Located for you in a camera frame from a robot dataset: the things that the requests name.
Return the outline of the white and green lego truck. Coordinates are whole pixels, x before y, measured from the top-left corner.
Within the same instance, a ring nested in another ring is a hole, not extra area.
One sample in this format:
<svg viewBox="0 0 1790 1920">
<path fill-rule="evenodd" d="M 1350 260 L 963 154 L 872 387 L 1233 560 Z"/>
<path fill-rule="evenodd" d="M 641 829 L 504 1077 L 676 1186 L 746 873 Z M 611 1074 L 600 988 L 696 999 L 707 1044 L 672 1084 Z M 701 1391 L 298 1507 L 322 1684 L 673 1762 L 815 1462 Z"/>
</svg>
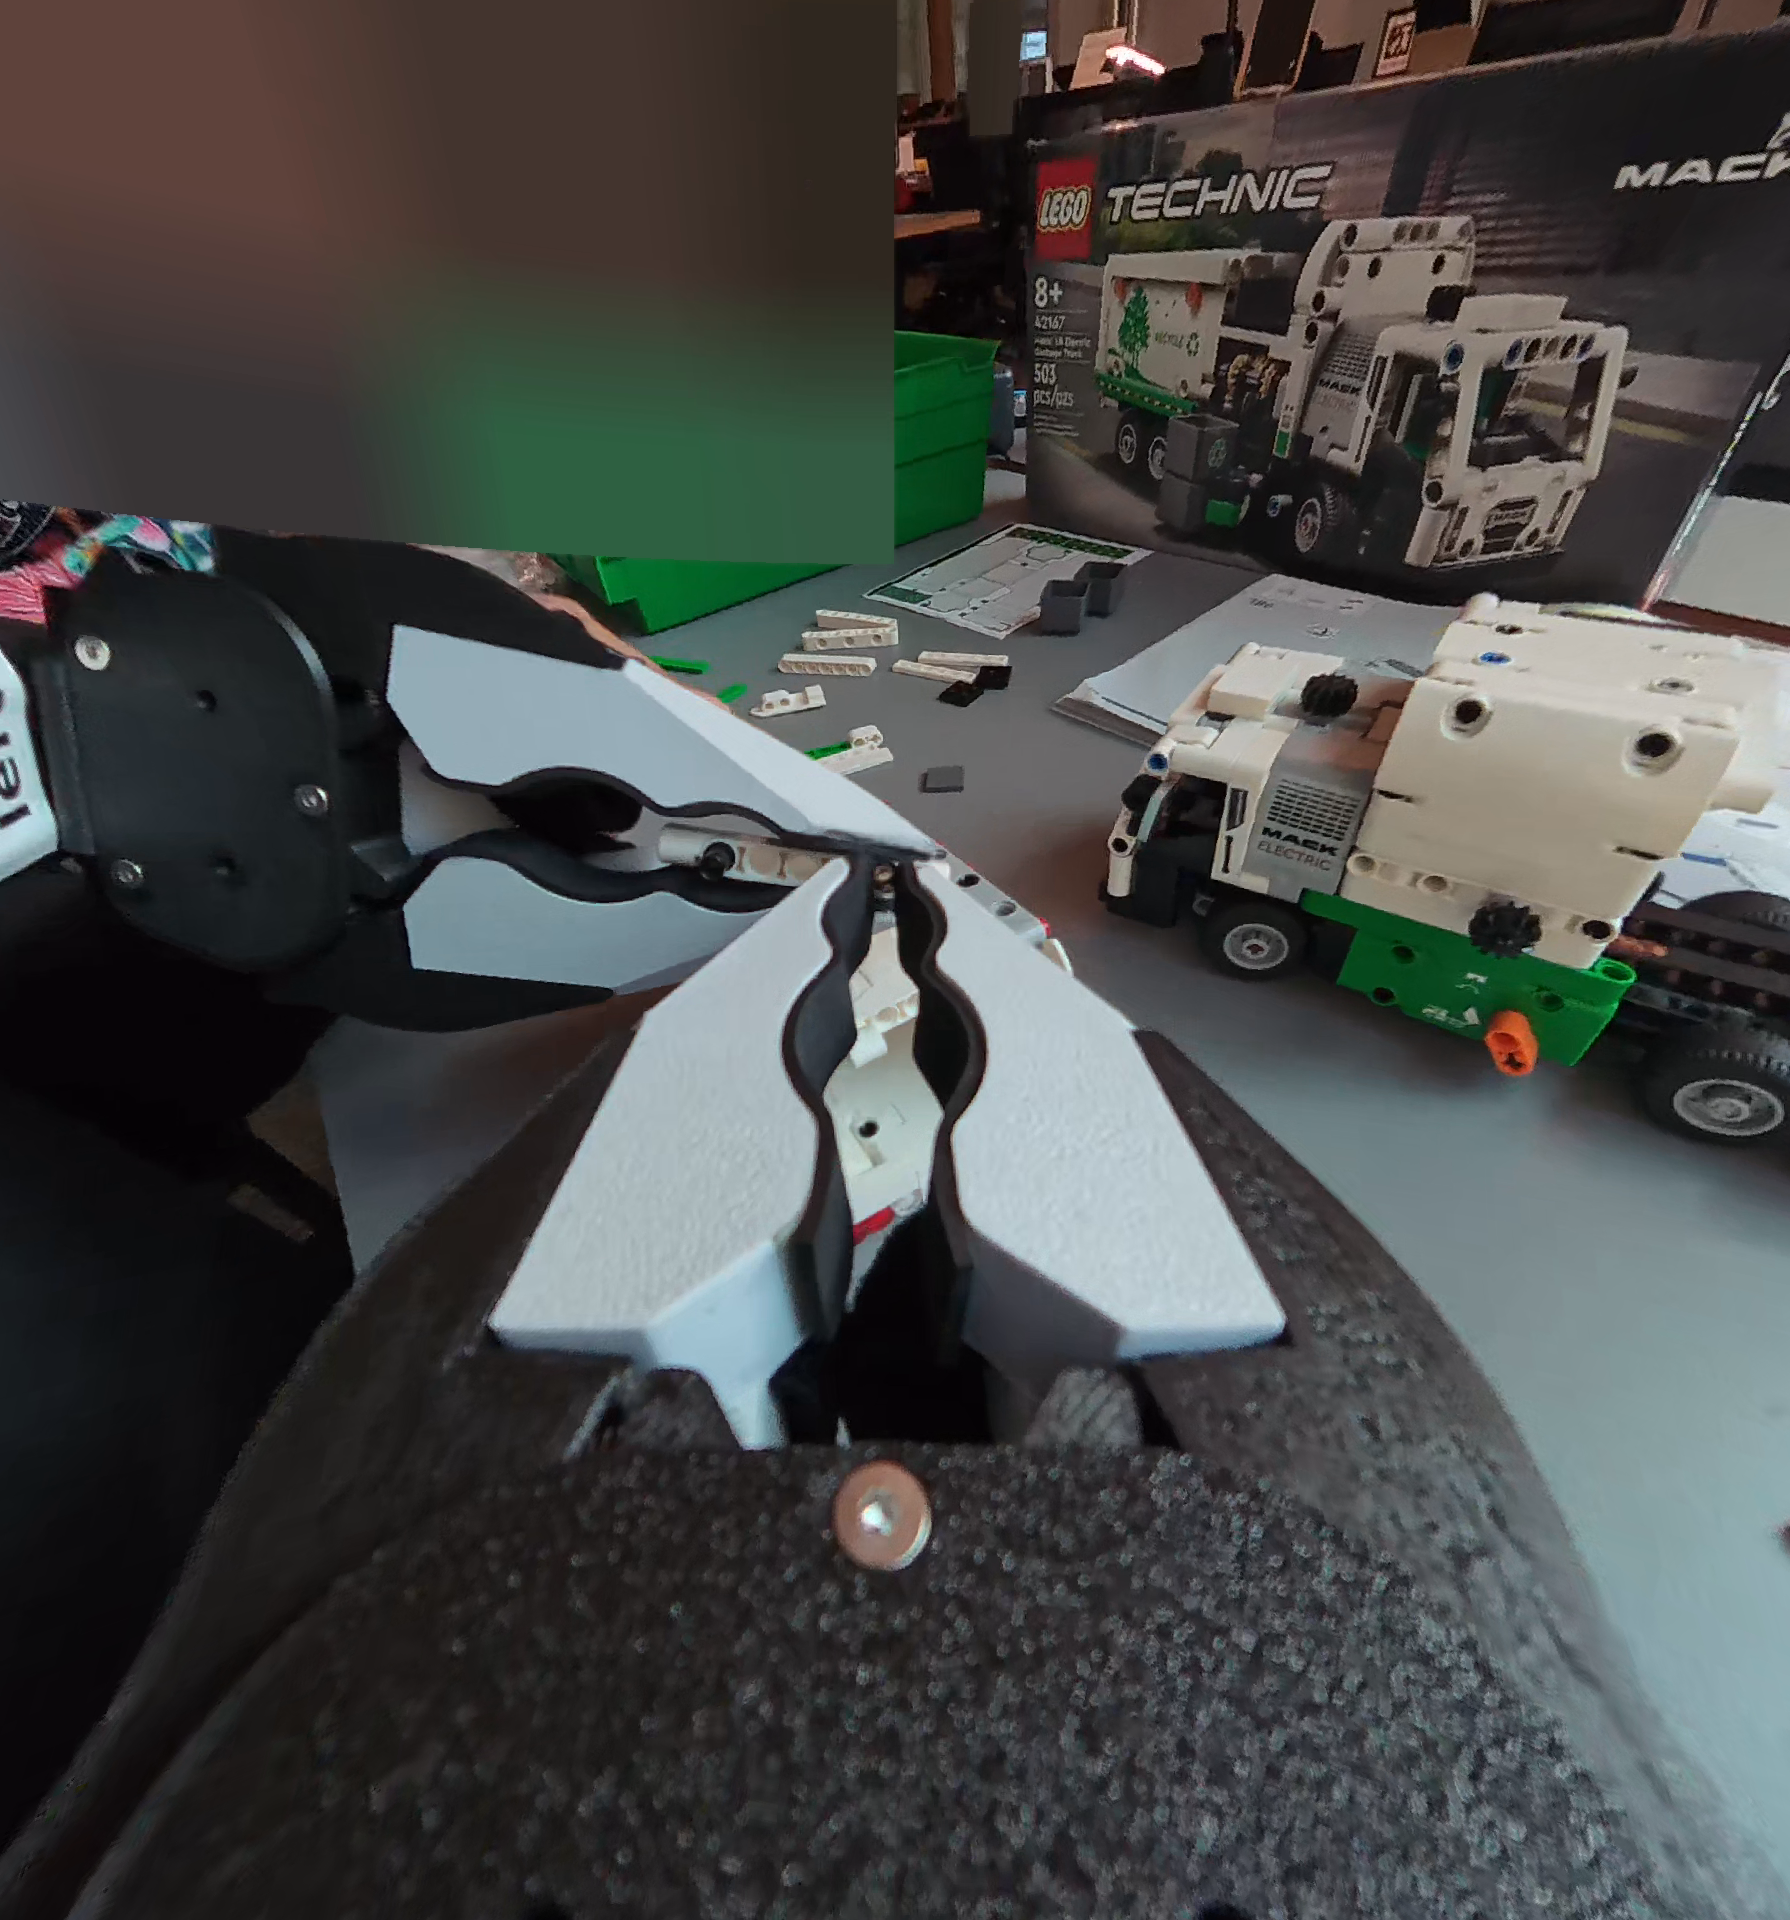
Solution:
<svg viewBox="0 0 1790 1920">
<path fill-rule="evenodd" d="M 1626 607 L 1479 595 L 1427 659 L 1301 646 L 1297 582 L 1241 603 L 1118 800 L 1098 896 L 1190 924 L 1234 979 L 1318 971 L 1495 1071 L 1604 1041 L 1648 1120 L 1790 1149 L 1790 702 L 1752 643 Z"/>
</svg>

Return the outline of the person's left hand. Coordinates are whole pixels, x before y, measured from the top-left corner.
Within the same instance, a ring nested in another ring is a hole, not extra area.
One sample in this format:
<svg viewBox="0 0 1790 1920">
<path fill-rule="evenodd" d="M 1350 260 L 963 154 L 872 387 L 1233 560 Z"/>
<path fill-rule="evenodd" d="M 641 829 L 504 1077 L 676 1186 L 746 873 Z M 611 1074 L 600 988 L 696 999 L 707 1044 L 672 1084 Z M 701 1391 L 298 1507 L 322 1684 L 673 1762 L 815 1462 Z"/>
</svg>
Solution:
<svg viewBox="0 0 1790 1920">
<path fill-rule="evenodd" d="M 598 641 L 602 648 L 607 648 L 622 659 L 641 659 L 642 664 L 650 661 L 636 643 L 624 637 L 618 637 L 615 630 L 611 630 L 603 625 L 603 620 L 582 600 L 572 595 L 548 594 L 548 592 L 531 592 L 530 595 L 546 609 L 557 611 L 582 625 L 593 641 Z"/>
</svg>

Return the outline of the lego instruction booklet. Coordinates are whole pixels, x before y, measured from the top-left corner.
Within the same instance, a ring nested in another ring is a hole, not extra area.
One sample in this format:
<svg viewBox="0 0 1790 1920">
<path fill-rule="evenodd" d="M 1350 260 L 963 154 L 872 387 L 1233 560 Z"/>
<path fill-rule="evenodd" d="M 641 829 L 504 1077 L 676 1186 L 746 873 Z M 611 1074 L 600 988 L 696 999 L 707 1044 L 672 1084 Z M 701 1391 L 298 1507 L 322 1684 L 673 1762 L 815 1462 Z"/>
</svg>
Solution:
<svg viewBox="0 0 1790 1920">
<path fill-rule="evenodd" d="M 1132 721 L 1105 896 L 1250 895 L 1585 969 L 1648 896 L 1790 899 L 1790 651 L 1271 574 L 1076 695 Z"/>
</svg>

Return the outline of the small white lego beam assembly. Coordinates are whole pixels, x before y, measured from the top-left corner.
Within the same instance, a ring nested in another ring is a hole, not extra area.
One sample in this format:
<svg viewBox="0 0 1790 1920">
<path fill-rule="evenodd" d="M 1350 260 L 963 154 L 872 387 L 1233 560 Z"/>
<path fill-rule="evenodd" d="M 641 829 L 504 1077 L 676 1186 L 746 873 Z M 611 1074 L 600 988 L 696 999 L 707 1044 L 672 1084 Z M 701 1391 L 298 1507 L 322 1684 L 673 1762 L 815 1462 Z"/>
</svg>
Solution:
<svg viewBox="0 0 1790 1920">
<path fill-rule="evenodd" d="M 794 888 L 816 875 L 836 852 L 805 849 L 729 826 L 666 824 L 654 842 L 658 858 L 709 878 Z"/>
</svg>

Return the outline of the lego set box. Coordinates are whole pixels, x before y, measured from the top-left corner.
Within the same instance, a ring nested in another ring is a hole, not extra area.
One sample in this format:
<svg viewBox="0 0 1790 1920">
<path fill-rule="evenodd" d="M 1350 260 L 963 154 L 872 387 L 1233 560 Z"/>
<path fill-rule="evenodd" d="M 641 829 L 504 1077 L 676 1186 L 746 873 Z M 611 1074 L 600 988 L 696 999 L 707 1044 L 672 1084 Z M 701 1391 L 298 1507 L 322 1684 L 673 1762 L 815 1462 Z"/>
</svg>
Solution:
<svg viewBox="0 0 1790 1920">
<path fill-rule="evenodd" d="M 1026 156 L 1026 510 L 1645 602 L 1790 364 L 1790 20 L 1106 119 Z"/>
</svg>

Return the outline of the group of loose white lego beams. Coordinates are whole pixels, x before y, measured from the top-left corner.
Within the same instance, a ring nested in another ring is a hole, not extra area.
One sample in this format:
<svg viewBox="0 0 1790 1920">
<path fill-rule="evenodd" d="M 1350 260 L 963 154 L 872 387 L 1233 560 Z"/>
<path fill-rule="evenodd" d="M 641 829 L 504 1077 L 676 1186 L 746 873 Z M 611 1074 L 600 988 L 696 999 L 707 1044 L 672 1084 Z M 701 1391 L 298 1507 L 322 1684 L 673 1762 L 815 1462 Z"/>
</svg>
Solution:
<svg viewBox="0 0 1790 1920">
<path fill-rule="evenodd" d="M 777 671 L 794 681 L 765 688 L 749 709 L 758 721 L 773 721 L 827 702 L 827 681 L 863 681 L 878 671 L 882 659 L 896 679 L 934 686 L 971 681 L 983 661 L 1013 659 L 997 654 L 921 651 L 914 658 L 901 651 L 898 623 L 891 617 L 846 614 L 821 607 L 813 625 L 802 630 L 800 643 L 777 659 Z"/>
</svg>

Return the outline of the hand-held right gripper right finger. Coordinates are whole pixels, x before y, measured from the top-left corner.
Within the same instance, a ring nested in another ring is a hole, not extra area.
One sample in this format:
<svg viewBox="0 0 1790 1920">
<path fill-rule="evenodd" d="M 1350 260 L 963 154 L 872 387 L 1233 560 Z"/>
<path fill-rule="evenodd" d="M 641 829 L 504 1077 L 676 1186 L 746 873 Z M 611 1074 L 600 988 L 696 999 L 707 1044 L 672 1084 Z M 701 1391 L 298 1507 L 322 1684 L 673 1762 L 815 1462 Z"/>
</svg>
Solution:
<svg viewBox="0 0 1790 1920">
<path fill-rule="evenodd" d="M 916 1063 L 940 1102 L 927 1287 L 946 1359 L 1111 1365 L 1287 1323 L 1162 1089 L 1154 1036 L 968 899 L 898 865 Z"/>
</svg>

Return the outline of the white lego container assembly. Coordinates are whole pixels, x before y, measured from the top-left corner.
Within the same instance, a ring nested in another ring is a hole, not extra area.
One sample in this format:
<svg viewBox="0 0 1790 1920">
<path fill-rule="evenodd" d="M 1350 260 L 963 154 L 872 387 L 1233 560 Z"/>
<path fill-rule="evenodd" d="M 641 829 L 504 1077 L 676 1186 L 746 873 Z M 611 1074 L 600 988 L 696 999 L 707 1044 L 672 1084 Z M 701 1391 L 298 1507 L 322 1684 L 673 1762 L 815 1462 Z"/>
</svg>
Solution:
<svg viewBox="0 0 1790 1920">
<path fill-rule="evenodd" d="M 971 1231 L 1026 1250 L 1036 1207 L 1076 1164 L 1059 1107 L 1082 1084 L 1087 1052 L 1127 1024 L 1075 979 L 1065 952 L 1039 915 L 946 853 L 929 861 L 954 932 L 972 936 L 960 952 L 968 981 L 996 991 L 996 1079 L 977 1091 L 952 1127 L 960 1206 Z M 929 1199 L 934 1138 L 941 1101 L 916 1062 L 919 989 L 901 960 L 891 907 L 877 914 L 868 954 L 852 979 L 857 1035 L 825 1091 L 854 1220 L 860 1283 L 885 1239 Z"/>
</svg>

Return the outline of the lego sticker sheet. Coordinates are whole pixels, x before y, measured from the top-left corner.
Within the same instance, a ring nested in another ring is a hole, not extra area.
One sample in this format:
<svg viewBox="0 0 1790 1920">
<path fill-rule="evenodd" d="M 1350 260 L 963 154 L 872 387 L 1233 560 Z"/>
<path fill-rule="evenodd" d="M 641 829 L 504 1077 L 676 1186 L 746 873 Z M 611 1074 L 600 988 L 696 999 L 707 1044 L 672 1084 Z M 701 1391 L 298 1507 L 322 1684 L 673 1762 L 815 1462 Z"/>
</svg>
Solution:
<svg viewBox="0 0 1790 1920">
<path fill-rule="evenodd" d="M 1043 587 L 1085 562 L 1139 562 L 1149 550 L 1019 521 L 868 589 L 865 600 L 907 614 L 1006 637 L 1034 623 Z"/>
</svg>

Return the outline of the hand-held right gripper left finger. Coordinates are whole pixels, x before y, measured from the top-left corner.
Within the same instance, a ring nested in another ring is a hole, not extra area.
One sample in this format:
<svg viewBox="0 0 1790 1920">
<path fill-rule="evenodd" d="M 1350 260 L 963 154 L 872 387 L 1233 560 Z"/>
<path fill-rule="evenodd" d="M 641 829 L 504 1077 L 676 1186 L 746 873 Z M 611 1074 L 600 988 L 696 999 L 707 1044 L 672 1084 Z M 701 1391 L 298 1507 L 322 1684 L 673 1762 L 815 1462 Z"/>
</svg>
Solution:
<svg viewBox="0 0 1790 1920">
<path fill-rule="evenodd" d="M 490 1313 L 513 1349 L 704 1379 L 745 1447 L 828 1339 L 854 1217 L 825 1091 L 854 1047 L 874 859 L 827 864 L 636 1024 Z"/>
</svg>

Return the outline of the green storage bin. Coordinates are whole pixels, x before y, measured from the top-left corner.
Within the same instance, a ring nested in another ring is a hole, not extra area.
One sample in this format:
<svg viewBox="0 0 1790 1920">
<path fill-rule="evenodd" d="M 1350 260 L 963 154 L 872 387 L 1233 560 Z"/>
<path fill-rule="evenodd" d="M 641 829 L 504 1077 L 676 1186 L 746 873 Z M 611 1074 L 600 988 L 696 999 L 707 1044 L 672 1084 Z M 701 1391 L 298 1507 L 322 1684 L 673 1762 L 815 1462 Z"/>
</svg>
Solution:
<svg viewBox="0 0 1790 1920">
<path fill-rule="evenodd" d="M 988 445 L 968 441 L 898 464 L 892 490 L 896 547 L 960 526 L 982 510 Z M 702 562 L 555 555 L 576 585 L 607 606 L 629 607 L 642 633 L 676 628 L 722 607 L 804 582 L 835 562 Z"/>
<path fill-rule="evenodd" d="M 892 459 L 916 464 L 952 447 L 986 450 L 994 416 L 997 341 L 892 333 Z"/>
</svg>

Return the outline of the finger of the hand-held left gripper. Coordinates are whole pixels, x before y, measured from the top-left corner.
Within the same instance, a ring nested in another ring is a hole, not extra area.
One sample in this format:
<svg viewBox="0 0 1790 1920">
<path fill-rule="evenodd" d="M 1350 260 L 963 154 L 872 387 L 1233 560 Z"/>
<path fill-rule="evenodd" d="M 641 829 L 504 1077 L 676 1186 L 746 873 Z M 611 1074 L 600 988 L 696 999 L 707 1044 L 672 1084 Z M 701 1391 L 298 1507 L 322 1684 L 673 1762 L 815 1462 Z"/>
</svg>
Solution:
<svg viewBox="0 0 1790 1920">
<path fill-rule="evenodd" d="M 654 846 L 570 856 L 465 838 L 405 896 L 402 927 L 424 971 L 629 993 L 684 978 L 790 888 L 672 868 Z"/>
<path fill-rule="evenodd" d="M 740 815 L 786 842 L 938 853 L 849 778 L 636 661 L 586 664 L 396 626 L 385 701 L 440 782 L 496 794 L 535 775 L 603 782 L 680 819 Z"/>
</svg>

